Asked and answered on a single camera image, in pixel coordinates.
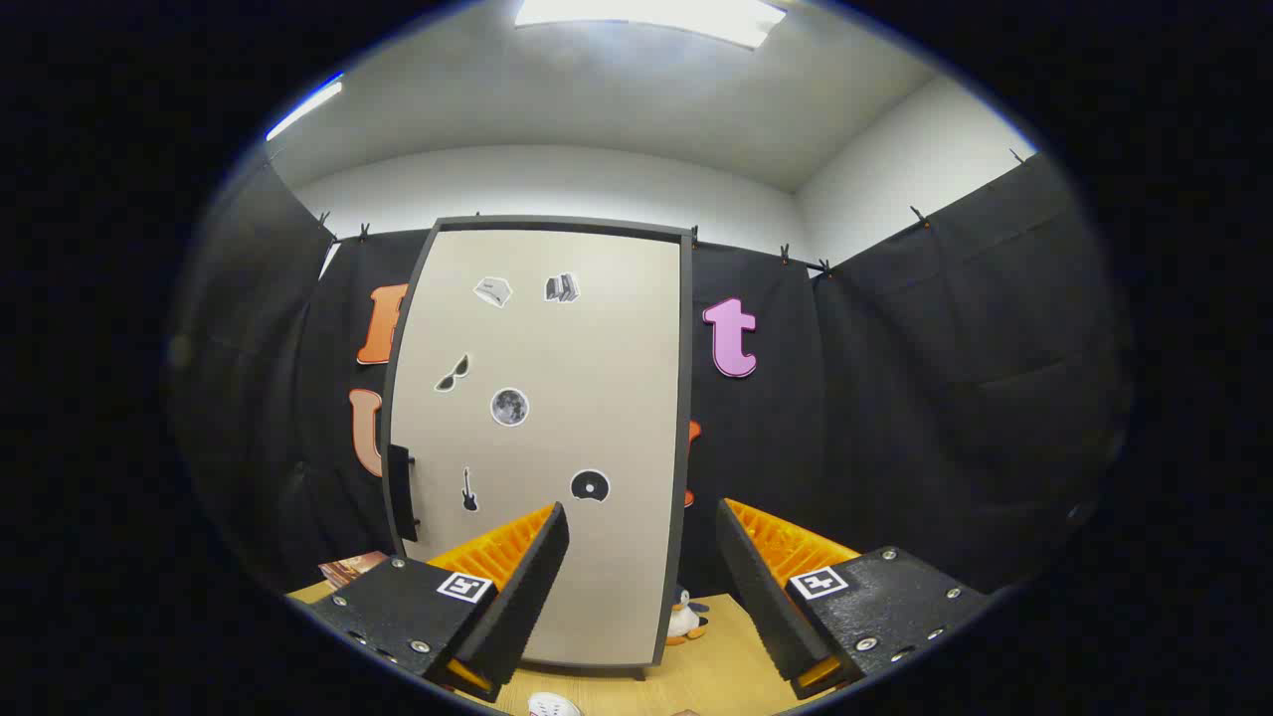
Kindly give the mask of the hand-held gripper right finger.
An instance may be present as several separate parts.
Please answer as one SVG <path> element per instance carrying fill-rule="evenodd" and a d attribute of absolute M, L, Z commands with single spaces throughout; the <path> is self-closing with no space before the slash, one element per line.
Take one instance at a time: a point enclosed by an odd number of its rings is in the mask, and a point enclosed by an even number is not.
<path fill-rule="evenodd" d="M 917 660 L 992 605 L 899 547 L 855 552 L 738 499 L 721 499 L 715 534 L 747 617 L 801 699 Z"/>

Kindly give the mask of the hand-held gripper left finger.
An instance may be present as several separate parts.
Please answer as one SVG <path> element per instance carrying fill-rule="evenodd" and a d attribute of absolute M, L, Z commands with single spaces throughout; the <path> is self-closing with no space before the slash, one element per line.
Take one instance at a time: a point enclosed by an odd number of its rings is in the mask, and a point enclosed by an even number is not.
<path fill-rule="evenodd" d="M 392 555 L 306 606 L 372 657 L 489 703 L 512 680 L 570 543 L 552 502 L 428 561 Z"/>

